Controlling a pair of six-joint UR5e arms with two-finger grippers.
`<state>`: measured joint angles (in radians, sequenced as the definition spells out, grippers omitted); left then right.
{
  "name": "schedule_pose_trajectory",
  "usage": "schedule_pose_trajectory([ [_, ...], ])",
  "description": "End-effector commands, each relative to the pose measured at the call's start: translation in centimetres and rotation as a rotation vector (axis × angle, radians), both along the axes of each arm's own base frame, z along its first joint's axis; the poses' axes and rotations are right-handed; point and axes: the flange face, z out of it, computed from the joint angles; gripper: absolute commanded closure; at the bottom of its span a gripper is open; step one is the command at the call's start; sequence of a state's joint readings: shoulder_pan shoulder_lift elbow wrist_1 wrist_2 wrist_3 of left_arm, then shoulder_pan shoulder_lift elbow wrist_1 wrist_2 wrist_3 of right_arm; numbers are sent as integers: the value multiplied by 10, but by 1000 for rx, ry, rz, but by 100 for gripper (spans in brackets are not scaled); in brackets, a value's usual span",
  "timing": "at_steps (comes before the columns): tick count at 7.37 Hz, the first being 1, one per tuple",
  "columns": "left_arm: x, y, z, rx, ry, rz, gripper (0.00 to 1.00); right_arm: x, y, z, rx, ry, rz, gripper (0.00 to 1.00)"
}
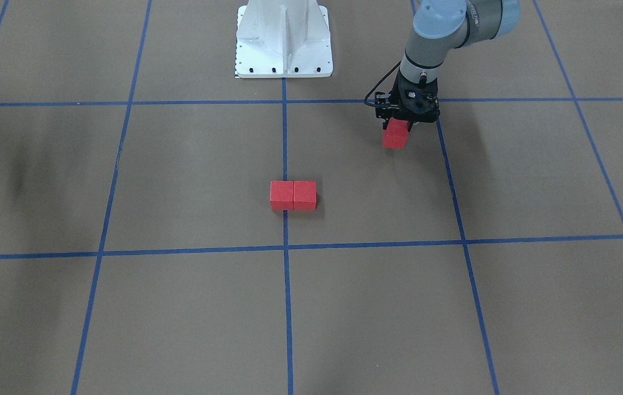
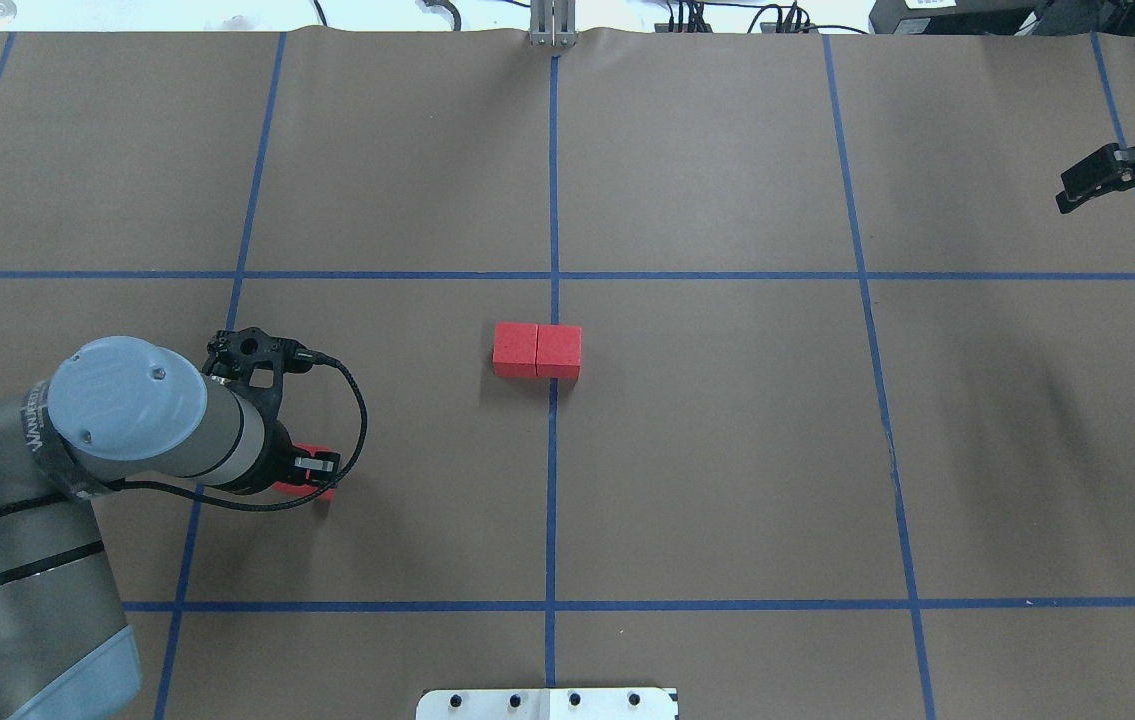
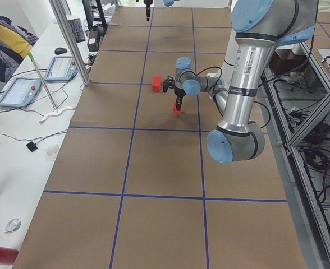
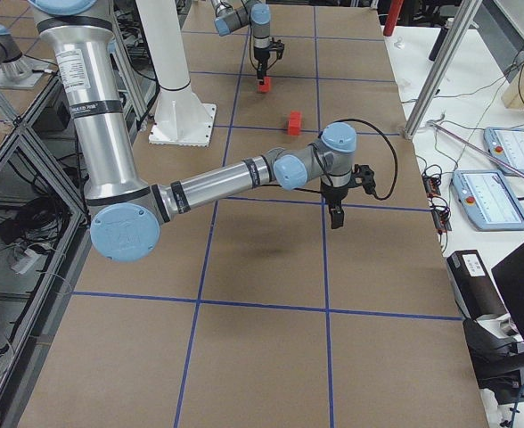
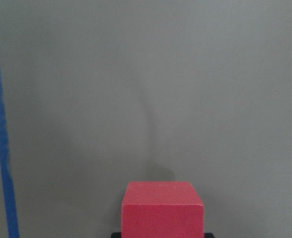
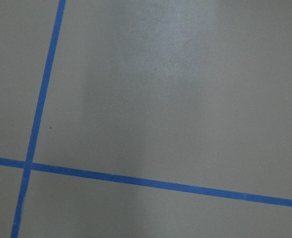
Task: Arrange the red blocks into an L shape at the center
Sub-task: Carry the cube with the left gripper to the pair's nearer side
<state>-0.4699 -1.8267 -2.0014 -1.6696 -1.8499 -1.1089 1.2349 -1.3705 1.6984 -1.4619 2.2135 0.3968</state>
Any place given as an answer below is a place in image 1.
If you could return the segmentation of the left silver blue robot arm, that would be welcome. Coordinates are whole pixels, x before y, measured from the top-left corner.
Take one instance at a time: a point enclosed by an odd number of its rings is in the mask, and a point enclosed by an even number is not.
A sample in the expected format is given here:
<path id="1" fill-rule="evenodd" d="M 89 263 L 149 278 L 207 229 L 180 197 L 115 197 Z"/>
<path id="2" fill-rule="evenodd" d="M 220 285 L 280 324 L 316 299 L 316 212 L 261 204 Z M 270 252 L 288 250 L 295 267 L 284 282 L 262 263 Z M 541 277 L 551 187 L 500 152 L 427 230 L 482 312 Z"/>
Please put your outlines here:
<path id="1" fill-rule="evenodd" d="M 440 116 L 437 79 L 451 52 L 510 33 L 520 18 L 518 1 L 420 1 L 389 93 L 375 93 L 375 114 L 434 123 Z"/>

